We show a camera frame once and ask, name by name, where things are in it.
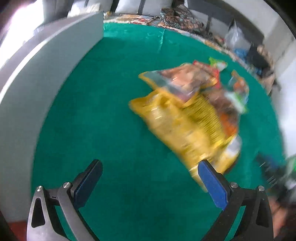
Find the white partition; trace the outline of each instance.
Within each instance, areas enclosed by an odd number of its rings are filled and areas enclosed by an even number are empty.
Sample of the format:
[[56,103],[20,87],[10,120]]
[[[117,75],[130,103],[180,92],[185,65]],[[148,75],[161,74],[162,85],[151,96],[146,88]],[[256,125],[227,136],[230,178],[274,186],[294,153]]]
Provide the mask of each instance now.
[[103,37],[103,12],[62,19],[25,43],[0,70],[0,210],[27,219],[43,122],[77,63]]

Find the bright window light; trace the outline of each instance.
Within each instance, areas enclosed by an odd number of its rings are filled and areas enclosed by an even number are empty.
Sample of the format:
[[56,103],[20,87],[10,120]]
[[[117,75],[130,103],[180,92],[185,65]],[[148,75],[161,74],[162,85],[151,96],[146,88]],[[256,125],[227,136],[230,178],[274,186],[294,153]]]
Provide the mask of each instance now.
[[20,8],[12,17],[8,33],[0,46],[0,68],[30,38],[44,21],[42,0]]

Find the green table surface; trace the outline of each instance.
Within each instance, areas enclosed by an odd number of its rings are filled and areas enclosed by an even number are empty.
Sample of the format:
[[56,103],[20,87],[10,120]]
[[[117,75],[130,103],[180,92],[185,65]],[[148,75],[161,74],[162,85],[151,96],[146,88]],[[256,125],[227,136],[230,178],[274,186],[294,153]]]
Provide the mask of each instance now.
[[48,113],[32,193],[38,185],[59,187],[100,159],[103,175],[80,211],[101,241],[200,240],[220,209],[128,102],[151,91],[138,74],[194,60],[208,63],[209,57],[228,62],[221,73],[224,84],[235,69],[250,86],[249,112],[239,125],[241,155],[226,178],[246,188],[263,184],[253,161],[257,152],[283,157],[276,116],[260,84],[227,55],[197,40],[152,26],[108,23],[104,38],[70,74]]

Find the white wall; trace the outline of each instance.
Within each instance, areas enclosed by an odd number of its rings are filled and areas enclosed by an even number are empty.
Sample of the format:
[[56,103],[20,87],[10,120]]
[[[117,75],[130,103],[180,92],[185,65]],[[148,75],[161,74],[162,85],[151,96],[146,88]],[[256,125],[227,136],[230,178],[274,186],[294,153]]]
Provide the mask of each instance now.
[[296,153],[296,55],[288,68],[277,80],[281,91],[275,87],[272,92],[272,102],[278,116],[282,131],[286,156]]
[[0,70],[0,209],[8,222],[28,217],[40,130],[63,82],[103,37],[103,12],[56,27],[39,32]]
[[267,38],[279,15],[264,0],[223,0],[248,18]]

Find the green tablecloth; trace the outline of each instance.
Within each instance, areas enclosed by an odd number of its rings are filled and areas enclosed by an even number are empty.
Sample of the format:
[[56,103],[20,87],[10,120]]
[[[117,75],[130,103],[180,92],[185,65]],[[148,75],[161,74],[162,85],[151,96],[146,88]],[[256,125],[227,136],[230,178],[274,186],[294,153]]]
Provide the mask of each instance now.
[[54,188],[72,180],[97,158],[103,175],[81,213],[101,241],[200,240],[220,210],[129,109],[131,99],[151,91],[138,74],[195,59],[207,63],[211,56],[229,63],[223,83],[233,69],[246,79],[250,98],[239,127],[242,151],[226,178],[247,188],[263,183],[253,163],[258,151],[282,159],[270,99],[239,64],[194,39],[151,26],[109,23],[104,29],[104,38],[73,70],[48,113],[32,193],[38,185]]

